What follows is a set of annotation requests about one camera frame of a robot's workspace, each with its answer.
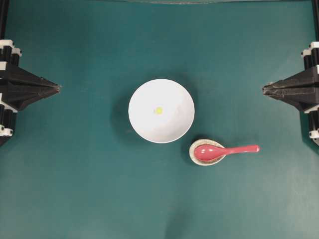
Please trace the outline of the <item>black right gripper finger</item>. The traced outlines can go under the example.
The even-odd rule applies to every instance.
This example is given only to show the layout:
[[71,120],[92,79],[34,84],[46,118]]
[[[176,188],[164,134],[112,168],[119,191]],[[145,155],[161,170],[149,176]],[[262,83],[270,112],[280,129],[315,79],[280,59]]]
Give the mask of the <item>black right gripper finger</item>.
[[291,77],[268,84],[262,88],[263,92],[276,89],[307,88],[319,84],[319,66],[310,67]]
[[300,112],[309,112],[319,107],[319,97],[315,93],[288,94],[283,91],[265,91],[265,96],[280,100],[295,107]]

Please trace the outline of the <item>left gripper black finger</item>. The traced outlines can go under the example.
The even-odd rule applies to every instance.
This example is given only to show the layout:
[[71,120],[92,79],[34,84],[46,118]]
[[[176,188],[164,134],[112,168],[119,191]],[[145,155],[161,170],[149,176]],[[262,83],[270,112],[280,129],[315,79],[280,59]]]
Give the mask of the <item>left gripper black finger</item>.
[[35,92],[9,93],[7,104],[17,111],[24,110],[27,106],[51,97],[60,92],[59,88],[39,88]]
[[16,85],[41,86],[60,90],[58,84],[14,65],[8,65],[8,80]]

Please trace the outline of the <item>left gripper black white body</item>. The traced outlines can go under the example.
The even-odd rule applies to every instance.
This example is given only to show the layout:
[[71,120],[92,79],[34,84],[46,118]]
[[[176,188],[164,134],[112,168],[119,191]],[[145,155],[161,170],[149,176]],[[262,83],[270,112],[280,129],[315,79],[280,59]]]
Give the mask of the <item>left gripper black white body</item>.
[[[18,66],[22,56],[12,40],[0,40],[0,72],[4,73],[9,65]],[[9,80],[0,77],[0,145],[3,146],[15,132],[18,110],[9,104]]]

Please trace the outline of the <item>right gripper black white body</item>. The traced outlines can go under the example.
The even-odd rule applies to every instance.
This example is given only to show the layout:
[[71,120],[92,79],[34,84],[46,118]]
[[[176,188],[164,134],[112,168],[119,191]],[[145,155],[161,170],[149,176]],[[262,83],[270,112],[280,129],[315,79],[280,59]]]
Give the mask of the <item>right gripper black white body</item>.
[[[318,64],[319,57],[312,55],[316,50],[319,50],[319,43],[312,42],[301,52],[305,70]],[[309,137],[316,145],[319,145],[319,106],[308,107],[304,113],[308,115]]]

